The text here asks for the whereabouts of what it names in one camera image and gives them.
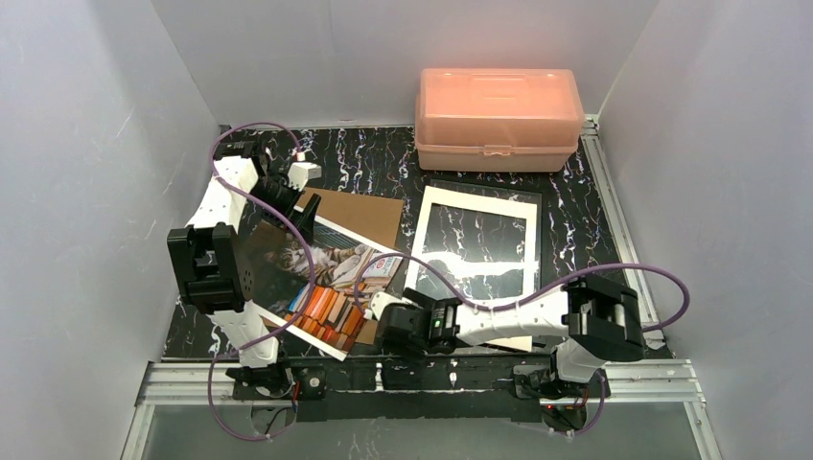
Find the cat photo print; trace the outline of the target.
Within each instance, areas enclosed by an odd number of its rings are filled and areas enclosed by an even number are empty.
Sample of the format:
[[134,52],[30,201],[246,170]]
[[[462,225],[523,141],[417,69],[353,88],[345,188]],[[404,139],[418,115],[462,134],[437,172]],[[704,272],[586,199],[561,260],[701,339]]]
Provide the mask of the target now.
[[290,321],[284,338],[293,335],[338,360],[372,324],[364,311],[401,264],[398,257],[381,256],[385,247],[323,218],[314,223],[314,241],[307,247],[263,220],[244,248],[253,268],[253,302],[264,323]]

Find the brown cardboard backing board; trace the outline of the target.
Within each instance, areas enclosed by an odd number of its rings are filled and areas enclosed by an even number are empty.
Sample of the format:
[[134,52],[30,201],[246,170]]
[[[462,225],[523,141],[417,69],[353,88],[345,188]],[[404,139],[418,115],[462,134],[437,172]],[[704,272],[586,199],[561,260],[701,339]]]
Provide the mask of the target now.
[[307,187],[297,205],[319,195],[317,215],[389,249],[396,248],[404,202],[396,198],[359,195]]

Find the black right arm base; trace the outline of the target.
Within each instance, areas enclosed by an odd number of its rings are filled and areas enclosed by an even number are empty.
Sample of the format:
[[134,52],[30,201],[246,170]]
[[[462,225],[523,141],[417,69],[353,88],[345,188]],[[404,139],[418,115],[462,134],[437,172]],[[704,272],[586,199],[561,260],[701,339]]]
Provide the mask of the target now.
[[516,365],[510,375],[513,394],[521,400],[538,400],[543,423],[552,433],[573,437],[592,429],[611,394],[606,371],[595,370],[587,382],[560,379],[553,367]]

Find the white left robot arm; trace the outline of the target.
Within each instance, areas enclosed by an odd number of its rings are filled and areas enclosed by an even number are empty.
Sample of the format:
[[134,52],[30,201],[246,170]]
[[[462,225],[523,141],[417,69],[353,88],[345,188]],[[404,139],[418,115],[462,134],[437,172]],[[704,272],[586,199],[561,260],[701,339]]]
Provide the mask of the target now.
[[255,203],[284,235],[303,244],[313,242],[319,196],[313,195],[301,211],[295,207],[321,169],[302,151],[293,156],[287,171],[274,172],[268,152],[252,143],[216,144],[213,175],[201,203],[190,220],[167,237],[182,303],[219,326],[236,348],[241,365],[249,369],[275,364],[280,344],[267,335],[261,309],[253,301],[256,283],[242,250],[242,215],[247,204]]

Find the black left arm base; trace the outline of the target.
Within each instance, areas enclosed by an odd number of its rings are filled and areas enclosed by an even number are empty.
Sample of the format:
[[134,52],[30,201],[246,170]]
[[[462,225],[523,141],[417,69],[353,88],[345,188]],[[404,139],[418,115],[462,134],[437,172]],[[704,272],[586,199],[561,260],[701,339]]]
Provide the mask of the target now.
[[225,374],[235,381],[235,393],[298,402],[321,400],[326,393],[323,367],[291,365],[287,359],[264,368],[230,368]]

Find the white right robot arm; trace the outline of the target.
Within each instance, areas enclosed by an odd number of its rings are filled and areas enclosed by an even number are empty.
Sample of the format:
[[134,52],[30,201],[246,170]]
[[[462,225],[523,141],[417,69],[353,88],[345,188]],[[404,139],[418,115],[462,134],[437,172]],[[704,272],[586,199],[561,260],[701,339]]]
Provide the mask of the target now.
[[527,304],[478,310],[456,298],[436,300],[411,288],[402,297],[376,293],[371,310],[384,347],[407,356],[449,355],[464,346],[523,336],[559,336],[554,380],[587,383],[607,362],[644,357],[638,294],[597,275],[584,275]]

